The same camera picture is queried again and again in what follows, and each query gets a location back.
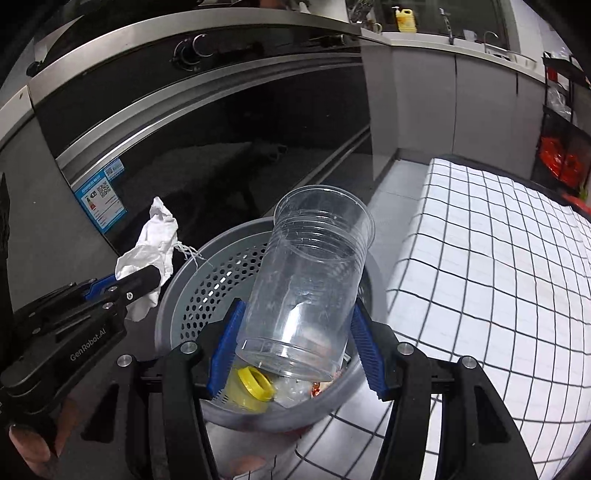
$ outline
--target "countertop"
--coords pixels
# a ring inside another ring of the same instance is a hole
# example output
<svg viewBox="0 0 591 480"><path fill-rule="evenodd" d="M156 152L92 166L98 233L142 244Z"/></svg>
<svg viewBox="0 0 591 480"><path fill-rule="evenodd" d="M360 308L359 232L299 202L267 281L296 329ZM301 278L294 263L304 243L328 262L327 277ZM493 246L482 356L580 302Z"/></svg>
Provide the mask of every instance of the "countertop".
<svg viewBox="0 0 591 480"><path fill-rule="evenodd" d="M516 72L522 73L533 78L534 80L544 83L544 76L540 75L535 70L526 68L525 66L516 62L501 59L499 57L495 57L494 55L484 53L484 46L482 44L468 42L466 40L462 40L461 38L456 38L454 45L450 45L448 43L447 37L442 35L397 32L384 32L382 34L378 34L365 28L361 29L361 36L366 40L395 48L426 48L429 50L438 50L486 60L491 63L496 63L499 66L515 70Z"/></svg>

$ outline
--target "white cabinet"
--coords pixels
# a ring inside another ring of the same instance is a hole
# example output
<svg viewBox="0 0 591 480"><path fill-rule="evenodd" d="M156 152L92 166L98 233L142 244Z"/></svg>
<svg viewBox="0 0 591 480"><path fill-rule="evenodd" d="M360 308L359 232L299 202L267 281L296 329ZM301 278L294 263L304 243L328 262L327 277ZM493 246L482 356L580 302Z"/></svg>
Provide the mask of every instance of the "white cabinet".
<svg viewBox="0 0 591 480"><path fill-rule="evenodd" d="M544 84L517 74L517 99L511 119L511 143L507 171L531 178L540 137L544 105Z"/></svg>
<svg viewBox="0 0 591 480"><path fill-rule="evenodd" d="M468 56L457 55L456 64L453 153L513 173L517 72Z"/></svg>
<svg viewBox="0 0 591 480"><path fill-rule="evenodd" d="M453 53L393 48L398 147L427 156L452 152L456 111Z"/></svg>

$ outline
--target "dish soap bottle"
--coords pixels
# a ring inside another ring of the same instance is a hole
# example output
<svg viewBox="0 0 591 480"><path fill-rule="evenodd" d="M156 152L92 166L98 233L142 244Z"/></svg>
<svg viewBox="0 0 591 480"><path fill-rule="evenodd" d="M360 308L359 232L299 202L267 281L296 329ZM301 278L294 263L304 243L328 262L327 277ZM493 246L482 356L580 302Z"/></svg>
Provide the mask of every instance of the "dish soap bottle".
<svg viewBox="0 0 591 480"><path fill-rule="evenodd" d="M414 21L413 11L408 8L394 7L396 23L398 24L398 30L406 33L416 33L417 25Z"/></svg>

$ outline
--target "perforated basket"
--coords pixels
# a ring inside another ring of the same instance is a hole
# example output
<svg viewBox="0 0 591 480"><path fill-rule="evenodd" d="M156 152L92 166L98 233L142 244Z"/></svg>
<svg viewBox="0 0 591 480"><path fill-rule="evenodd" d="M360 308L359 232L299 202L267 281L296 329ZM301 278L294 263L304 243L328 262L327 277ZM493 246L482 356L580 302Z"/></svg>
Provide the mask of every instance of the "perforated basket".
<svg viewBox="0 0 591 480"><path fill-rule="evenodd" d="M200 260L198 268L193 260L181 267L158 311L155 343L160 354L197 338L208 323L222 320L235 297L248 301L272 228L272 218L234 227L200 249L207 261ZM359 294L372 318L384 321L385 289L370 255ZM268 432L286 432L315 423L345 402L363 381L359 357L350 343L352 359L346 371L322 395L289 409L273 402L265 413L253 414L228 401L222 390L213 401L202 402L205 419L232 429Z"/></svg>

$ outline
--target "white cloth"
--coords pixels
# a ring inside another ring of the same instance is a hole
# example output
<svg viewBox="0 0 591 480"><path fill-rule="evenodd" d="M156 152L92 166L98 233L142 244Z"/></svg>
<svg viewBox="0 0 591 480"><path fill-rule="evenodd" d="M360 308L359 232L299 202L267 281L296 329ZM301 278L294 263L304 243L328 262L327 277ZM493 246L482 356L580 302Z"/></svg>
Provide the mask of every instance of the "white cloth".
<svg viewBox="0 0 591 480"><path fill-rule="evenodd" d="M160 270L160 285L150 294L137 299L127 307L127 319L139 322L150 308L158 304L160 287L173 274L173 250L177 241L178 223L173 214L155 197L150 207L150 219L142 228L138 241L128 252L117 259L115 277L127 275L154 265Z"/></svg>

